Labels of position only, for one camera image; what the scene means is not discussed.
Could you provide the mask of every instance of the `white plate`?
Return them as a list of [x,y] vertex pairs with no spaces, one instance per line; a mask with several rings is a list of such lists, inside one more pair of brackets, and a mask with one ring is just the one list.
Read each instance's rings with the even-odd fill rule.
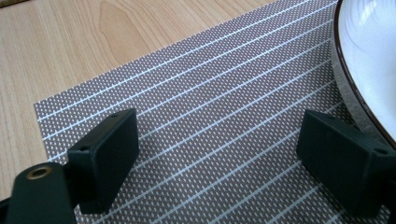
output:
[[396,147],[396,0],[340,0],[332,64],[364,133]]

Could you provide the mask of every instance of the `table surface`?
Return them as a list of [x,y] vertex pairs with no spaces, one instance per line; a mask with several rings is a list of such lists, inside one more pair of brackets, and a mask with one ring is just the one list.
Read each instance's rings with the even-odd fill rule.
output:
[[51,1],[0,8],[0,200],[47,159],[33,104],[275,0]]

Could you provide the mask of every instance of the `striped placemat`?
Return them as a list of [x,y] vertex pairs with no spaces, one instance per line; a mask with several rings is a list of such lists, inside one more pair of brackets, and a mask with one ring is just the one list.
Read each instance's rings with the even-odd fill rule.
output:
[[351,122],[332,75],[334,0],[278,0],[35,104],[49,161],[137,109],[141,154],[81,223],[383,222],[349,217],[304,169],[304,110]]

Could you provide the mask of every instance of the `dark plate rim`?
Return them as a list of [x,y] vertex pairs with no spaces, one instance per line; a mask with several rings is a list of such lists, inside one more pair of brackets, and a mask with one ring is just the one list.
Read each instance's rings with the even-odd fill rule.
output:
[[374,124],[374,126],[379,130],[379,132],[384,136],[387,142],[396,149],[396,141],[390,136],[390,134],[385,130],[384,126],[382,126],[381,122],[376,118],[375,114],[371,111],[370,107],[364,102],[363,98],[361,97],[361,93],[358,90],[355,82],[353,81],[352,75],[350,74],[349,70],[347,69],[347,62],[344,58],[343,51],[341,49],[341,40],[340,35],[338,34],[338,22],[339,16],[341,11],[341,5],[343,4],[344,0],[339,0],[334,12],[334,18],[332,21],[333,25],[333,36],[334,36],[334,44],[335,44],[335,51],[337,57],[341,63],[341,67],[343,69],[344,75],[346,76],[346,80],[352,89],[355,97],[358,99],[361,107],[363,108],[365,114],[370,119],[370,121]]

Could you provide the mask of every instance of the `dotted pattern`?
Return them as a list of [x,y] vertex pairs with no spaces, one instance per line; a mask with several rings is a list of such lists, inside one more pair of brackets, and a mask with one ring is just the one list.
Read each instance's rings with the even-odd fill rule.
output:
[[141,154],[108,214],[79,223],[374,223],[295,154],[304,110],[353,124],[332,75],[335,0],[277,0],[35,104],[49,161],[138,111]]

